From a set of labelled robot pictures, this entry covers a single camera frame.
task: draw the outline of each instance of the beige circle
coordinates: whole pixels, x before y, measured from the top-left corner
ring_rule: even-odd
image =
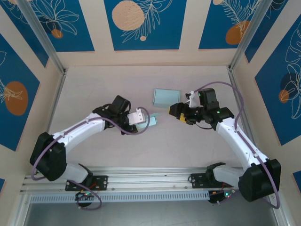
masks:
[[[16,0],[8,0],[10,3],[13,3],[14,5],[16,5]]]
[[[121,1],[112,11],[114,24],[123,31],[131,31],[144,23],[142,9],[133,1]]]
[[[213,0],[213,4],[220,5],[224,0]]]

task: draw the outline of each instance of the white leaf line art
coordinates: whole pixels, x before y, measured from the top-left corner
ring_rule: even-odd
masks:
[[[239,27],[240,38],[244,35],[247,21],[256,11],[261,0],[254,0],[253,3],[249,0],[247,6],[243,8],[238,0],[222,0],[219,5],[224,7],[224,12],[231,19],[232,24]]]
[[[285,85],[280,96],[280,101],[291,100],[292,119],[298,119],[301,116],[301,22],[297,29],[293,32],[289,46],[286,51],[285,61],[288,63],[287,70],[289,72],[289,81]]]
[[[24,24],[28,24],[26,19],[23,16],[23,14],[21,13],[21,10],[19,9],[19,7],[16,4],[14,4],[8,0],[2,0],[2,2],[5,5],[5,7],[10,10],[11,14],[15,18],[21,20]]]
[[[6,52],[0,51],[0,66],[4,63],[6,54]],[[2,103],[5,99],[9,100],[10,98],[22,100],[22,97],[20,96],[21,94],[22,91],[14,92],[7,88],[0,79],[0,103]]]
[[[136,3],[140,9],[143,11],[144,22],[141,26],[130,31],[123,31],[121,37],[125,37],[122,43],[134,38],[137,40],[140,37],[147,38],[151,34],[152,30],[156,29],[156,24],[160,25],[159,13],[165,11],[173,2],[173,0],[168,0],[168,4],[165,7],[163,2],[167,0],[131,0],[131,2]]]
[[[284,6],[286,0],[282,0],[282,2],[275,2],[273,1],[271,3],[271,6],[269,7],[268,11],[266,12],[265,16],[270,19],[272,11],[279,11]]]
[[[8,0],[1,1],[14,17],[20,19],[23,23],[28,24],[16,4],[13,4]],[[56,38],[62,37],[62,31],[77,35],[77,29],[72,23],[78,21],[79,15],[69,10],[65,10],[65,0],[32,0],[29,1],[29,4],[47,33],[56,31]]]

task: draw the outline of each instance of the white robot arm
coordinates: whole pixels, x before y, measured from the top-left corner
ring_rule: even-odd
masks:
[[[201,106],[196,107],[196,96]],[[249,202],[274,193],[268,173],[259,161],[262,160],[271,174],[276,189],[279,190],[281,165],[274,159],[269,160],[235,125],[234,115],[228,108],[220,108],[214,89],[203,89],[195,95],[194,91],[186,94],[189,104],[177,103],[170,107],[169,114],[177,119],[194,125],[205,121],[210,124],[230,145],[242,164],[242,169],[232,168],[224,163],[216,163],[207,167],[206,180],[224,182],[239,188],[242,196]]]
[[[105,129],[119,126],[121,134],[137,133],[135,124],[144,122],[145,116],[141,109],[129,113],[130,102],[117,96],[112,104],[107,104],[93,110],[88,117],[61,132],[50,135],[42,133],[33,150],[30,163],[38,169],[49,181],[59,178],[91,185],[92,172],[80,164],[66,162],[67,154],[83,140]],[[49,150],[46,147],[53,143]]]

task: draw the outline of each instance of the purple cable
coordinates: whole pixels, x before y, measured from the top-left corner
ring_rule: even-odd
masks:
[[[203,88],[205,88],[205,87],[207,87],[209,85],[212,85],[212,84],[224,84],[224,85],[230,86],[239,95],[239,98],[240,98],[240,101],[241,101],[241,107],[239,109],[237,117],[235,118],[234,127],[235,127],[235,130],[237,131],[237,134],[240,136],[240,138],[242,138],[242,140],[245,142],[245,144],[248,146],[248,148],[250,148],[251,152],[253,154],[256,154],[256,151],[252,148],[252,146],[249,144],[249,142],[244,138],[244,136],[239,132],[239,130],[237,130],[238,119],[241,116],[242,111],[243,111],[244,106],[245,106],[243,95],[240,93],[240,91],[236,87],[232,86],[229,83],[223,82],[223,81],[214,81],[214,82],[208,83],[208,84],[202,86],[201,88],[198,88],[194,92],[198,92],[198,91],[202,90]],[[272,187],[273,187],[273,190],[274,190],[274,193],[275,193],[275,196],[276,196],[277,205],[274,206],[272,203],[266,201],[265,199],[264,199],[264,201],[267,202],[271,207],[273,207],[275,209],[279,209],[280,208],[280,198],[279,198],[279,193],[277,191],[277,188],[276,188],[275,182],[273,180],[273,177],[272,177],[271,173],[269,172],[268,168],[266,167],[266,165],[264,164],[264,162],[261,160],[261,158],[259,156],[257,156],[256,158],[260,162],[260,164],[262,165],[262,167],[264,168],[265,172],[267,173],[267,175],[269,177],[269,181],[272,184]]]
[[[148,112],[144,107],[138,107],[138,109],[144,110],[145,113],[147,114],[147,118],[148,118],[146,127],[145,127],[142,131],[140,131],[140,132],[138,132],[138,133],[130,133],[130,132],[128,132],[128,131],[125,131],[125,130],[122,129],[120,126],[118,126],[115,122],[113,122],[111,119],[104,118],[104,117],[95,117],[95,118],[89,119],[88,122],[83,121],[83,122],[81,122],[81,123],[79,123],[79,124],[73,126],[71,129],[69,129],[68,131],[64,132],[63,136],[67,135],[68,133],[72,132],[73,130],[77,129],[77,128],[80,127],[80,126],[82,126],[82,125],[84,125],[84,124],[86,124],[86,123],[89,123],[90,121],[95,121],[95,120],[99,120],[99,119],[100,119],[100,120],[108,121],[108,122],[111,123],[113,126],[115,126],[116,128],[118,128],[120,131],[124,132],[125,134],[128,134],[128,135],[139,135],[139,134],[142,134],[142,133],[144,133],[144,132],[147,130],[147,128],[149,127],[149,125],[150,125],[150,118],[151,118],[151,117],[150,117],[149,112]],[[34,165],[33,165],[33,168],[32,168],[32,173],[31,173],[31,178],[32,178],[32,180],[42,180],[42,179],[45,178],[45,177],[40,177],[40,178],[35,178],[35,177],[34,177],[34,173],[35,173],[35,170],[36,170],[36,168],[37,168],[37,165],[38,165],[38,163],[40,162],[40,160],[42,159],[42,157],[44,156],[44,154],[52,147],[52,145],[53,145],[55,142],[57,142],[59,139],[61,139],[63,136],[62,136],[62,135],[59,135],[59,136],[58,136],[56,139],[54,139],[54,141],[52,141],[52,142],[51,142],[51,143],[50,143],[50,144],[49,144],[49,145],[41,152],[41,154],[38,156],[38,158],[37,158],[37,160],[35,161],[35,163],[34,163]],[[89,188],[87,188],[87,187],[85,187],[85,186],[83,186],[83,185],[81,185],[81,184],[79,184],[79,183],[76,183],[75,181],[71,181],[71,182],[74,183],[74,184],[76,184],[77,186],[80,186],[80,187],[86,189],[87,191],[90,191],[90,192],[91,192],[92,194],[94,194],[94,195],[96,196],[96,198],[99,199],[99,201],[100,201],[100,205],[99,205],[97,208],[92,208],[92,209],[81,208],[82,210],[97,210],[97,209],[99,209],[99,208],[101,207],[101,203],[102,203],[101,198],[100,198],[95,192],[93,192],[91,189],[89,189]]]

